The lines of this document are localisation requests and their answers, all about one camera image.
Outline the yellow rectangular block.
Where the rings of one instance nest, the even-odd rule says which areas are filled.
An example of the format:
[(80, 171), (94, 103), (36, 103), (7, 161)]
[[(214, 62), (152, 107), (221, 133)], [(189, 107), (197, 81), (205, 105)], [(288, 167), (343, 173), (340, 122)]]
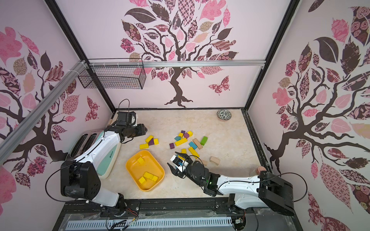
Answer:
[(154, 137), (152, 135), (150, 135), (148, 138), (146, 138), (145, 142), (146, 143), (150, 143), (150, 141), (153, 139)]

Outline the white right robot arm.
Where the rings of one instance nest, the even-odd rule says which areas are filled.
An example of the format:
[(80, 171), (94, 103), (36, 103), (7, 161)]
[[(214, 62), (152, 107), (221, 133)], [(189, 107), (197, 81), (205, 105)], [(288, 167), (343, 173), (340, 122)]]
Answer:
[(269, 208), (284, 216), (295, 215), (292, 184), (267, 171), (251, 177), (228, 177), (210, 172), (199, 160), (176, 155), (167, 165), (174, 176), (190, 179), (206, 195), (231, 196), (232, 206), (239, 209)]

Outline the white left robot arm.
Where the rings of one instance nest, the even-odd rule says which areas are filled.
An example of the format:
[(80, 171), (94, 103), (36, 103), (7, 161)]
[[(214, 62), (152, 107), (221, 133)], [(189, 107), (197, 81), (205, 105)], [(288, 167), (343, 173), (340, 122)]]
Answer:
[(145, 125), (137, 122), (136, 112), (119, 111), (116, 121), (98, 135), (91, 147), (61, 165), (62, 196), (125, 209), (123, 195), (104, 188), (101, 180), (111, 173), (121, 145), (146, 132)]

